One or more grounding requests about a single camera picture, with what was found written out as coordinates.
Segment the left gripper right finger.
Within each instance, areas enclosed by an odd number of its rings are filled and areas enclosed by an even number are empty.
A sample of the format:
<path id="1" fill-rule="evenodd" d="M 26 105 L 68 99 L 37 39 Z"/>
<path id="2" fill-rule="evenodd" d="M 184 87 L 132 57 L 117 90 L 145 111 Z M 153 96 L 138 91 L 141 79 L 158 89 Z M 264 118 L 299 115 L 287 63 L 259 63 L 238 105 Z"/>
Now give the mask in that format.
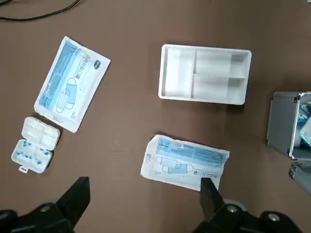
<path id="1" fill-rule="evenodd" d="M 224 200 L 210 178 L 201 179 L 200 205 L 204 220 L 195 233 L 300 233 L 301 229 L 285 214 L 264 211 L 259 217 L 231 200 Z"/>

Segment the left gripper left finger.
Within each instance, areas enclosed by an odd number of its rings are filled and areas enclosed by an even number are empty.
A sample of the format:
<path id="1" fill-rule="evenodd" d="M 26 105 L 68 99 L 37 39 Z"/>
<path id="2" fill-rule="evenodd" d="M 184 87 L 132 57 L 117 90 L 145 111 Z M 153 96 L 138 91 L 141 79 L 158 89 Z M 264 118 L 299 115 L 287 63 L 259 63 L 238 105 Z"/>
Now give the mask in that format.
<path id="1" fill-rule="evenodd" d="M 89 203 L 89 177 L 79 177 L 56 202 L 44 203 L 22 216 L 14 210 L 1 210 L 0 231 L 2 233 L 73 233 Z"/>

